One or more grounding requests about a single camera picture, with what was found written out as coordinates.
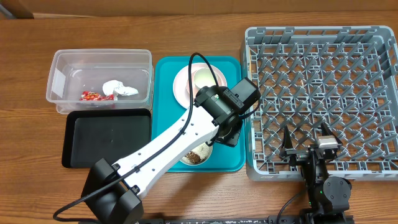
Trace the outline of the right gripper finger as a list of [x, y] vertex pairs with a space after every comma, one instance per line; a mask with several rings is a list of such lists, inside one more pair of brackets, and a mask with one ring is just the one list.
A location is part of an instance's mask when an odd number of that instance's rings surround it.
[[342, 145], [341, 140], [330, 130], [328, 125], [325, 122], [322, 122], [320, 125], [321, 131], [322, 131], [322, 136], [333, 136], [336, 140], [336, 142], [340, 145]]
[[290, 137], [290, 132], [287, 126], [284, 126], [284, 138], [282, 141], [282, 147], [285, 150], [292, 150], [293, 149], [293, 145], [292, 145], [292, 140]]

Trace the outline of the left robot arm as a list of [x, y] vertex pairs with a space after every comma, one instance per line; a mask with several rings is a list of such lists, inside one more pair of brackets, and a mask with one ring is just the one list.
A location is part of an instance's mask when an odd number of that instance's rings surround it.
[[138, 151], [110, 164], [100, 159], [90, 169], [82, 199], [100, 223], [135, 223], [142, 199], [182, 157], [203, 143], [228, 144], [241, 129], [249, 108], [243, 94], [226, 87], [204, 87], [188, 110]]

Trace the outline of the brown food piece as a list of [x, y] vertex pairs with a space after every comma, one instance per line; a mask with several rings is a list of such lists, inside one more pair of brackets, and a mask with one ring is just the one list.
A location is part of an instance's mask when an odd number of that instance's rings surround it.
[[183, 157], [187, 164], [197, 165], [202, 162], [202, 158], [195, 152], [189, 152]]

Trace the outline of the white paper cup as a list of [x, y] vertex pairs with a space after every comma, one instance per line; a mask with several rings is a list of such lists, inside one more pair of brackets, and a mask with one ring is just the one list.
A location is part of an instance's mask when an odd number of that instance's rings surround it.
[[204, 86], [216, 85], [215, 79], [209, 68], [201, 68], [197, 70], [193, 75], [193, 82], [198, 89]]

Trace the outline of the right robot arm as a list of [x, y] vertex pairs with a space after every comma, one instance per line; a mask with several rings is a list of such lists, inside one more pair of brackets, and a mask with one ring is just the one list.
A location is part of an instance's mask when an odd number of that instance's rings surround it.
[[286, 207], [302, 194], [308, 194], [310, 207], [299, 212], [295, 223], [353, 223], [353, 217], [347, 217], [351, 196], [351, 182], [343, 177], [331, 176], [327, 163], [336, 159], [342, 147], [341, 140], [329, 129], [326, 123], [320, 126], [322, 135], [316, 143], [304, 150], [293, 148], [288, 127], [284, 127], [280, 156], [289, 161], [290, 166], [299, 166], [305, 181], [305, 189], [289, 199], [280, 209], [276, 222], [282, 221]]

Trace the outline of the white tissue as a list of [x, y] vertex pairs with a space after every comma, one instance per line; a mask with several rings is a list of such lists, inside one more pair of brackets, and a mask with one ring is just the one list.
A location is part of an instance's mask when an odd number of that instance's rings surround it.
[[131, 96], [138, 94], [138, 90], [130, 87], [124, 86], [123, 82], [117, 80], [110, 80], [103, 84], [103, 93], [106, 96], [109, 95], [121, 95], [121, 96]]

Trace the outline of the red snack wrapper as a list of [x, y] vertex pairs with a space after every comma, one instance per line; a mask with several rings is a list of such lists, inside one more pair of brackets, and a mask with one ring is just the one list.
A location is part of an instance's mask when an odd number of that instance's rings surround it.
[[84, 91], [81, 94], [80, 101], [110, 101], [115, 100], [115, 96], [113, 94], [108, 96], [102, 96], [97, 92], [92, 91]]

